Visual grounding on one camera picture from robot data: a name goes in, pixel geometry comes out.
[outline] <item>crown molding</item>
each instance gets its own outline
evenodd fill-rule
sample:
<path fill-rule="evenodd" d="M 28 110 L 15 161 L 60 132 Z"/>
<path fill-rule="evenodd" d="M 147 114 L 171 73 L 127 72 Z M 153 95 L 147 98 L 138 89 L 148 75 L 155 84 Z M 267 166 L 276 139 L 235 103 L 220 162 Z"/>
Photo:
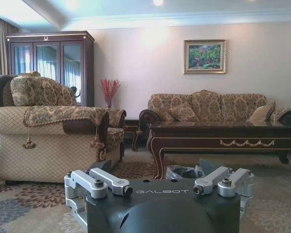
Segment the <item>crown molding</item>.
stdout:
<path fill-rule="evenodd" d="M 216 11 L 202 13 L 188 12 L 149 15 L 77 17 L 68 20 L 62 30 L 98 30 L 153 26 L 193 26 L 263 22 L 291 22 L 291 8 L 237 12 Z"/>

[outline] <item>bolt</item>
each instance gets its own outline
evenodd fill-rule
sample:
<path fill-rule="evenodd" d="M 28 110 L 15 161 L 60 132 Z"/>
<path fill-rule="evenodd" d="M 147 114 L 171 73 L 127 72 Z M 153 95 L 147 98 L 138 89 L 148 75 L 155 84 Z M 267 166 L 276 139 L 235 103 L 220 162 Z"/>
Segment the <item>bolt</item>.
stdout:
<path fill-rule="evenodd" d="M 225 186 L 231 186 L 231 185 L 232 185 L 232 181 L 231 181 L 231 179 L 229 179 L 229 178 L 224 178 L 224 179 L 222 180 L 222 183 L 223 183 Z"/>
<path fill-rule="evenodd" d="M 132 187 L 130 186 L 125 186 L 123 190 L 124 196 L 128 197 L 132 194 Z"/>
<path fill-rule="evenodd" d="M 201 195 L 204 193 L 204 188 L 200 185 L 194 186 L 193 192 L 195 192 L 197 195 Z"/>
<path fill-rule="evenodd" d="M 102 180 L 95 180 L 94 185 L 96 188 L 101 188 L 103 186 Z"/>

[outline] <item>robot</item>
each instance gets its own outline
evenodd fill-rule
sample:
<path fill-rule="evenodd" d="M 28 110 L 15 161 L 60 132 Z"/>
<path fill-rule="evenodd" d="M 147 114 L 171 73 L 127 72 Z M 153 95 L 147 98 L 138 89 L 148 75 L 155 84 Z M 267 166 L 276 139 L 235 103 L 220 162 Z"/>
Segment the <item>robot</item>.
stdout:
<path fill-rule="evenodd" d="M 93 168 L 65 176 L 65 200 L 87 233 L 239 233 L 253 179 L 220 167 L 196 180 L 128 181 Z"/>

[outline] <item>glass cabinet door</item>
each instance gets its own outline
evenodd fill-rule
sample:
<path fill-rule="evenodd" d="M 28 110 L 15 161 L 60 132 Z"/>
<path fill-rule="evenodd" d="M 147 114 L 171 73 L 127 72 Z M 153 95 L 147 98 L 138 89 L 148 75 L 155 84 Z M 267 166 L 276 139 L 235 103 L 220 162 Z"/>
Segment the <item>glass cabinet door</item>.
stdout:
<path fill-rule="evenodd" d="M 74 91 L 78 105 L 83 105 L 83 45 L 81 42 L 61 42 L 62 83 Z"/>
<path fill-rule="evenodd" d="M 60 83 L 59 42 L 36 42 L 33 44 L 34 70 L 42 77 Z"/>
<path fill-rule="evenodd" d="M 12 43 L 11 52 L 12 74 L 33 71 L 32 43 Z"/>

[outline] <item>framed painting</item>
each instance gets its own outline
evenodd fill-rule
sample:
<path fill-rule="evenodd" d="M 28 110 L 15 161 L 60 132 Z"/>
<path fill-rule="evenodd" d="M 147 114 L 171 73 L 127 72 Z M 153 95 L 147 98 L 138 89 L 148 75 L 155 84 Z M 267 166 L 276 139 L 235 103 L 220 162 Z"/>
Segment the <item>framed painting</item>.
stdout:
<path fill-rule="evenodd" d="M 225 74 L 226 40 L 185 40 L 184 74 Z"/>

